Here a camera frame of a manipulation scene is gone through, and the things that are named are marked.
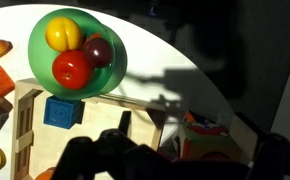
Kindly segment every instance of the table surface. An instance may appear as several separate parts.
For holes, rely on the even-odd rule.
[[[0,8],[0,39],[13,43],[13,49],[0,58],[0,65],[14,80],[34,77],[27,58],[30,33],[47,13],[65,8],[61,5],[19,5]],[[226,99],[206,75],[171,45],[129,22],[100,12],[84,10],[113,29],[122,39],[128,57],[127,76],[111,93],[146,101],[163,102],[169,109],[201,112],[216,118],[233,111]],[[14,91],[6,97],[14,102]],[[7,155],[7,165],[0,170],[0,180],[10,179],[13,111],[0,131],[0,147]],[[177,118],[168,117],[162,142],[176,129]]]

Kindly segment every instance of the wooden box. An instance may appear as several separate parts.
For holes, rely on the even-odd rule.
[[[156,150],[165,120],[165,107],[152,102],[101,95],[83,99],[81,124],[62,129],[43,123],[46,98],[51,94],[36,79],[16,82],[12,147],[12,180],[33,180],[41,172],[55,167],[67,142],[73,137],[89,136],[97,140],[100,133],[117,128],[123,111],[132,111],[128,136],[137,144]],[[101,173],[96,179],[110,179]]]

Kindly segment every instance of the blue cube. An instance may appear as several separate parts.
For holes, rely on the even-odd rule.
[[[63,100],[55,96],[46,99],[44,124],[70,129],[81,123],[84,103],[80,100]]]

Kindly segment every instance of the dark background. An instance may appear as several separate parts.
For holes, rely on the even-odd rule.
[[[84,7],[146,29],[205,72],[234,111],[270,130],[290,72],[290,1],[161,0],[157,16],[148,0],[0,0],[0,7],[34,3]]]

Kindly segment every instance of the green bowl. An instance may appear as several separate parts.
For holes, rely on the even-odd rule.
[[[63,16],[74,20],[82,30],[84,37],[94,33],[110,42],[113,49],[111,64],[105,68],[96,68],[93,79],[84,87],[72,90],[63,87],[53,76],[52,65],[60,54],[51,49],[45,40],[45,29],[55,17]],[[115,89],[125,76],[127,55],[119,36],[109,27],[85,11],[65,8],[52,11],[35,25],[28,43],[28,60],[34,76],[50,93],[61,99],[79,100],[108,93]]]

